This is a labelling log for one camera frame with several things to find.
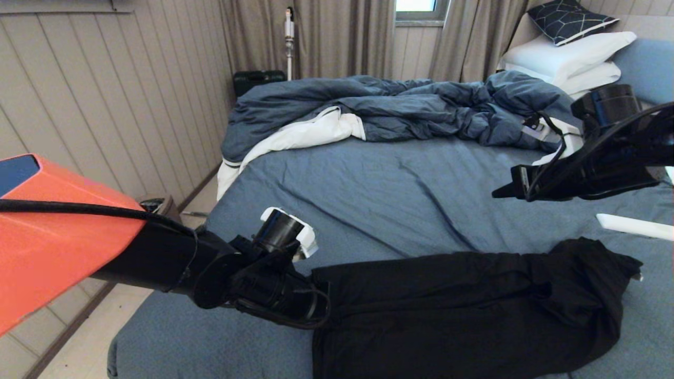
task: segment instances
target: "floor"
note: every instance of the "floor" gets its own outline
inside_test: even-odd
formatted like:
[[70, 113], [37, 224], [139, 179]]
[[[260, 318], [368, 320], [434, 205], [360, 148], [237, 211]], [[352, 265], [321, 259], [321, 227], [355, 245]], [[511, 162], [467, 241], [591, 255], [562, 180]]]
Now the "floor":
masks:
[[[210, 212], [216, 204], [217, 190], [214, 177], [185, 211]], [[198, 227], [205, 220], [184, 215], [181, 218], [183, 224], [191, 228]], [[107, 379], [110, 342], [151, 292], [149, 289], [116, 285], [44, 369], [39, 379]]]

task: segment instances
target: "wood paneled wall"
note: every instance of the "wood paneled wall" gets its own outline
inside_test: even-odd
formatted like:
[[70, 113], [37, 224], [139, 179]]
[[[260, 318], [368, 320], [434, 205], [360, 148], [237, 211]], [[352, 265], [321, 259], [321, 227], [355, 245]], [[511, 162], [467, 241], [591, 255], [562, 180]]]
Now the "wood paneled wall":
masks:
[[[219, 0], [0, 14], [0, 158], [34, 152], [180, 203], [222, 161], [231, 76]], [[102, 284], [85, 280], [1, 337], [0, 378], [21, 378]]]
[[442, 28], [399, 27], [394, 35], [393, 78], [410, 80], [428, 78], [435, 52], [435, 41]]
[[580, 0], [590, 11], [635, 16], [674, 16], [674, 0]]

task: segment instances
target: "mattress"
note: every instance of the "mattress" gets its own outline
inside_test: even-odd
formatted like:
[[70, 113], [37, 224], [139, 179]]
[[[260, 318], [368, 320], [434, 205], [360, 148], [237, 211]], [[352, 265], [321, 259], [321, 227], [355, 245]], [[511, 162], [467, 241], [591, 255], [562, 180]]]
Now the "mattress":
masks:
[[[212, 211], [209, 230], [250, 236], [279, 206], [311, 224], [319, 250], [299, 272], [347, 262], [457, 251], [548, 252], [563, 239], [598, 239], [644, 263], [623, 296], [619, 342], [571, 374], [548, 378], [672, 378], [674, 294], [670, 241], [607, 231], [596, 213], [659, 223], [674, 218], [671, 183], [596, 201], [493, 199], [510, 167], [544, 153], [456, 138], [366, 143], [354, 138], [255, 159]], [[201, 310], [155, 292], [113, 341], [110, 378], [311, 377], [311, 332], [234, 310]]]

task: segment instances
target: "white pillow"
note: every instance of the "white pillow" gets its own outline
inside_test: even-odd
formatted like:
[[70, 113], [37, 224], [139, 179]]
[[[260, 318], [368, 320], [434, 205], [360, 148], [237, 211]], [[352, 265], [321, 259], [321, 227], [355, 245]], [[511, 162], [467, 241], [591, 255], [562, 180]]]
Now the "white pillow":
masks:
[[499, 68], [521, 71], [558, 86], [600, 65], [634, 40], [633, 32], [599, 33], [556, 47], [542, 34], [505, 53]]
[[620, 69], [614, 62], [604, 62], [593, 69], [570, 77], [558, 87], [568, 94], [573, 94], [617, 82], [620, 74]]
[[585, 95], [588, 94], [588, 93], [590, 93], [590, 91], [589, 91], [589, 90], [585, 90], [585, 91], [579, 91], [579, 92], [576, 92], [576, 93], [573, 93], [573, 94], [569, 94], [569, 96], [570, 96], [574, 101], [576, 101], [576, 100], [578, 100], [579, 98], [582, 98], [583, 96], [585, 96]]

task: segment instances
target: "baseboard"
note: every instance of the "baseboard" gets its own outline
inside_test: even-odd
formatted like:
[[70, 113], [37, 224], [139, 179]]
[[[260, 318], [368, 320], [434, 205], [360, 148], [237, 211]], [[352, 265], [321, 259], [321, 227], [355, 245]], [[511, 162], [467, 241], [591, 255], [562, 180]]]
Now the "baseboard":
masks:
[[214, 169], [212, 169], [211, 172], [206, 175], [206, 178], [204, 178], [204, 180], [202, 180], [202, 182], [197, 185], [194, 191], [190, 192], [189, 195], [187, 195], [187, 197], [180, 204], [178, 204], [178, 212], [183, 212], [185, 210], [185, 207], [187, 207], [187, 205], [197, 197], [204, 187], [206, 187], [206, 184], [208, 184], [208, 182], [213, 179], [213, 177], [218, 173], [219, 169], [220, 165], [217, 165]]
[[52, 359], [59, 353], [70, 337], [80, 328], [89, 315], [98, 307], [98, 304], [113, 290], [115, 283], [106, 283], [100, 291], [91, 298], [84, 309], [75, 317], [75, 319], [66, 327], [66, 329], [56, 338], [42, 357], [33, 365], [33, 368], [24, 376], [24, 379], [37, 379], [42, 371], [49, 365]]

